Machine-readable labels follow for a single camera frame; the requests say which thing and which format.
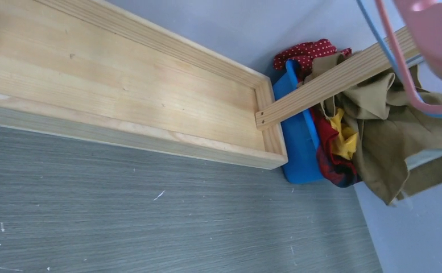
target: wooden frame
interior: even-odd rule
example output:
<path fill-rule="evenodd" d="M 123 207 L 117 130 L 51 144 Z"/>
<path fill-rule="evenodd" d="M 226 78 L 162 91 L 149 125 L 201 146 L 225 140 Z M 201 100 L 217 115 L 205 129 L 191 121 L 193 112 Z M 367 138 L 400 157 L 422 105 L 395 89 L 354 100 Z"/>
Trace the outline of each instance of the wooden frame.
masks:
<path fill-rule="evenodd" d="M 273 169 L 269 79 L 100 0 L 0 0 L 0 126 Z"/>
<path fill-rule="evenodd" d="M 419 54 L 406 27 L 396 32 L 406 59 Z M 256 124 L 264 130 L 360 83 L 391 65 L 378 43 L 256 113 Z"/>

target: khaki cloth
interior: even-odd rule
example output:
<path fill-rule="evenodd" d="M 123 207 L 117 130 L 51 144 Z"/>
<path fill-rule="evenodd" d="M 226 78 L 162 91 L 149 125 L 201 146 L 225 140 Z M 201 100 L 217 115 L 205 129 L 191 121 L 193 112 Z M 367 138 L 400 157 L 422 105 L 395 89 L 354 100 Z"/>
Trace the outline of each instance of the khaki cloth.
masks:
<path fill-rule="evenodd" d="M 344 61 L 343 54 L 316 58 L 305 83 Z M 418 68 L 410 69 L 423 100 L 442 104 L 442 94 L 424 89 Z M 393 70 L 384 71 L 321 103 L 327 117 L 335 107 L 345 110 L 345 122 L 359 132 L 353 163 L 366 185 L 385 204 L 442 183 L 442 157 L 408 170 L 406 159 L 424 150 L 442 149 L 442 119 L 412 107 Z"/>

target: clothing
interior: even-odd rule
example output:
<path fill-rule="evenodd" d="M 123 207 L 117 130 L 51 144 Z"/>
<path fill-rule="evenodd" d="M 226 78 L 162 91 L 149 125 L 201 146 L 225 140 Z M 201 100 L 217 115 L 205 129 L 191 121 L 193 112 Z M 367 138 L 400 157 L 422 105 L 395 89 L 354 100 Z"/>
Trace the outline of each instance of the clothing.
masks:
<path fill-rule="evenodd" d="M 287 50 L 277 54 L 274 57 L 274 69 L 284 70 L 285 63 L 288 60 L 295 60 L 299 63 L 298 78 L 303 81 L 306 76 L 311 73 L 311 66 L 313 59 L 323 56 L 332 55 L 338 52 L 336 47 L 331 44 L 328 39 L 321 39 L 316 42 L 307 42 L 297 44 Z M 343 55 L 351 54 L 351 48 L 346 48 L 341 51 Z"/>
<path fill-rule="evenodd" d="M 329 119 L 331 127 L 338 132 L 338 136 L 333 140 L 331 153 L 351 160 L 356 152 L 358 133 L 342 121 L 344 114 L 345 111 L 338 107 L 334 117 Z"/>
<path fill-rule="evenodd" d="M 331 127 L 318 107 L 312 107 L 309 111 L 320 138 L 316 160 L 323 177 L 340 188 L 346 188 L 359 182 L 360 178 L 353 163 L 332 153 L 332 144 L 338 137 L 338 131 Z"/>
<path fill-rule="evenodd" d="M 342 54 L 314 59 L 312 78 L 344 59 Z M 417 67 L 410 72 L 422 99 L 442 104 L 442 94 L 422 89 Z M 406 163 L 407 158 L 422 151 L 442 149 L 442 119 L 429 117 L 412 107 L 391 69 L 321 105 L 327 117 L 334 116 L 337 107 L 345 110 L 345 122 L 359 133 L 353 163 L 366 185 L 385 204 L 442 183 L 442 156 L 410 171 Z"/>

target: blue plastic basket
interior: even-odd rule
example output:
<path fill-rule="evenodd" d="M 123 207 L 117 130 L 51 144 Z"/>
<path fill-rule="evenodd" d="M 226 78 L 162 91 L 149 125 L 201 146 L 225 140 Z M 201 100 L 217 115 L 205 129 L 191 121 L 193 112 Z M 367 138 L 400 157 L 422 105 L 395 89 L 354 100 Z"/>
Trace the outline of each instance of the blue plastic basket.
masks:
<path fill-rule="evenodd" d="M 295 61 L 286 62 L 286 74 L 273 86 L 274 98 L 279 100 L 296 89 L 298 79 Z M 309 110 L 305 110 L 283 122 L 284 141 L 288 152 L 288 163 L 282 168 L 286 179 L 292 184 L 308 184 L 323 179 L 316 150 L 320 139 Z"/>

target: dark red fabric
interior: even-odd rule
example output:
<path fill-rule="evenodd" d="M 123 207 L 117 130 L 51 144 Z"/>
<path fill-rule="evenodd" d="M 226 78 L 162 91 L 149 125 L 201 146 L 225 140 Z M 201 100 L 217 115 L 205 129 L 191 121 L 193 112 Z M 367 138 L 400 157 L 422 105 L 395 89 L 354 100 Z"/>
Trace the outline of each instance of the dark red fabric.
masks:
<path fill-rule="evenodd" d="M 355 166 L 350 160 L 332 154 L 333 140 L 338 136 L 338 131 L 331 127 L 324 115 L 314 109 L 309 109 L 318 137 L 320 138 L 320 147 L 316 151 L 316 159 L 324 178 L 331 181 L 334 185 L 346 188 L 360 181 Z"/>
<path fill-rule="evenodd" d="M 313 59 L 342 52 L 344 55 L 351 55 L 352 49 L 346 48 L 340 51 L 336 50 L 328 39 L 321 39 L 317 42 L 307 42 L 297 44 L 287 50 L 277 54 L 274 57 L 274 69 L 283 70 L 287 60 L 295 60 L 299 63 L 298 77 L 304 80 L 306 76 L 311 74 L 311 65 Z"/>

